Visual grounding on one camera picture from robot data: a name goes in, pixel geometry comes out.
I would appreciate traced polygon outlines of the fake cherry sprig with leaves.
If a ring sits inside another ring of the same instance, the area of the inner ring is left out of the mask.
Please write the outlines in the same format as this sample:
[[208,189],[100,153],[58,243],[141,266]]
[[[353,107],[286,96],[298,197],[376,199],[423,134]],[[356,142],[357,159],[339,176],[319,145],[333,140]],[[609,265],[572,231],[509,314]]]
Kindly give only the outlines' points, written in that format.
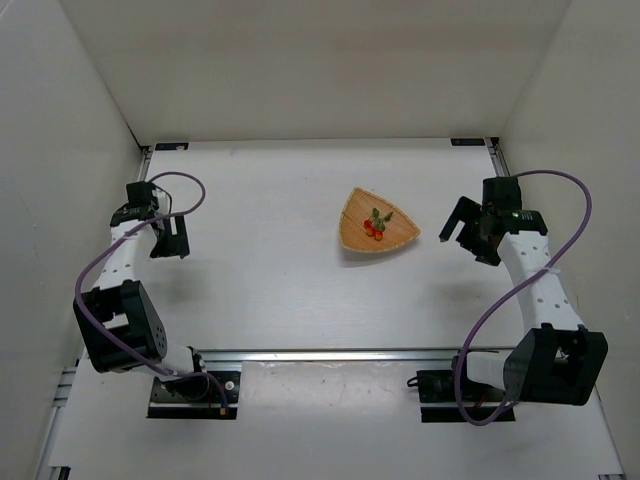
[[377,208],[372,209],[370,216],[366,220],[369,220],[371,222],[375,230],[375,235],[372,237],[374,240],[381,241],[384,238],[386,224],[392,219],[393,214],[393,211],[389,211],[388,213],[381,213]]

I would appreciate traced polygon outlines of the single fake red cherry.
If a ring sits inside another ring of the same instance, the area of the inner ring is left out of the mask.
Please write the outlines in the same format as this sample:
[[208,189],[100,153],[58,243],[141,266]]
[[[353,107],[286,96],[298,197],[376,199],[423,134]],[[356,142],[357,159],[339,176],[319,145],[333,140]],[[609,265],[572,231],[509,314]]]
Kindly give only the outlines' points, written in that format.
[[368,236],[373,237],[375,235],[375,230],[369,220],[364,222],[364,228]]

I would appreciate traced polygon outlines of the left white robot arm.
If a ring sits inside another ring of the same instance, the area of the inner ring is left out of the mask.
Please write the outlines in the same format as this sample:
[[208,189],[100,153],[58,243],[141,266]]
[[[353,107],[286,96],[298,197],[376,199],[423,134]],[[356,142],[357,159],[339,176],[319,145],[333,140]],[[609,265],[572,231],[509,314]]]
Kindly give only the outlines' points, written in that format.
[[168,339],[141,274],[153,259],[190,254],[185,219],[149,212],[144,221],[126,210],[114,214],[107,251],[90,266],[100,274],[76,291],[73,309],[94,369],[99,373],[144,371],[163,381],[205,372],[192,347]]

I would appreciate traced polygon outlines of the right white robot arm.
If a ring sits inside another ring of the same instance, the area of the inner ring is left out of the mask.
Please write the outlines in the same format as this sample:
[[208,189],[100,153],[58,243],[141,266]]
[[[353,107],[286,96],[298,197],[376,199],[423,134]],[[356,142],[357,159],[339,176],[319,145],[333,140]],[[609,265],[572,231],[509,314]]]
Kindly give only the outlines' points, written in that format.
[[480,205],[461,197],[439,238],[456,225],[457,242],[477,261],[506,266],[513,290],[497,301],[518,301],[524,336],[507,354],[473,351],[465,342],[454,362],[456,402],[468,384],[501,390],[505,402],[582,406],[608,353],[603,333],[590,331],[574,311],[551,264],[548,229],[537,211],[509,199]]

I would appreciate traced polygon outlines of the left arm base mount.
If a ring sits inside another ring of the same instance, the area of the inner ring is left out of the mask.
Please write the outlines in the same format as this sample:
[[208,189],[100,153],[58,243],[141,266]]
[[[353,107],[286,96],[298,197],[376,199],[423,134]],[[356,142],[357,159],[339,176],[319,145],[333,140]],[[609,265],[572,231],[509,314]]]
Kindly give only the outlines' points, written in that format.
[[235,420],[238,414],[242,366],[208,364],[207,369],[223,387],[227,406],[221,404],[218,388],[208,379],[153,379],[147,417],[170,420]]

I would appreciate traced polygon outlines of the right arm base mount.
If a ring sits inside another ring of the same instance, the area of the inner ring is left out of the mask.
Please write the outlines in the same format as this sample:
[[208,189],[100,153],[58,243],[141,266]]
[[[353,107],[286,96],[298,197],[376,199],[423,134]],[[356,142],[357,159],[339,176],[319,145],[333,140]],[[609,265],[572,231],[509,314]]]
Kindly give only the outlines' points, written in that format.
[[[454,365],[419,369],[406,381],[406,387],[417,393],[423,424],[466,423],[456,403]],[[490,417],[503,398],[504,392],[499,389],[466,378],[461,381],[464,409],[475,422]]]

